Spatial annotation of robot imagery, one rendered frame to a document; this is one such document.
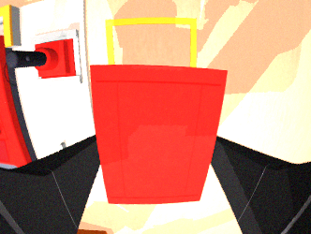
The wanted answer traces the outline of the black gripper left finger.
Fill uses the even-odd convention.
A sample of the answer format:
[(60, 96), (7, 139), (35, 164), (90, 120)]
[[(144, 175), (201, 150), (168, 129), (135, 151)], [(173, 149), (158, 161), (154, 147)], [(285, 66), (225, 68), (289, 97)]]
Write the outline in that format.
[(18, 234), (77, 234), (99, 168), (96, 135), (23, 166), (0, 167), (0, 213)]

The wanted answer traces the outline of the yellow rectangular outline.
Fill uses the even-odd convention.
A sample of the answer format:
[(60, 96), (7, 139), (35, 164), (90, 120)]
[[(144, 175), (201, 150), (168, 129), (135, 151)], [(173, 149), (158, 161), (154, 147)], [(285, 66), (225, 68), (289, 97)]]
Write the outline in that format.
[(137, 25), (137, 23), (175, 23), (175, 25), (190, 26), (190, 67), (197, 68), (197, 18), (130, 18), (110, 19), (106, 22), (107, 59), (109, 65), (114, 65), (113, 34), (114, 25)]

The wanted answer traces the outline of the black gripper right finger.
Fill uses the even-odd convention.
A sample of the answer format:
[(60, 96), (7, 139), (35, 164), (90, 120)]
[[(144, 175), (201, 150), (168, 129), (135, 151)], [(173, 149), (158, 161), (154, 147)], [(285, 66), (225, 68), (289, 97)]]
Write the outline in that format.
[(291, 163), (216, 136), (212, 168), (243, 234), (285, 234), (311, 201), (311, 160)]

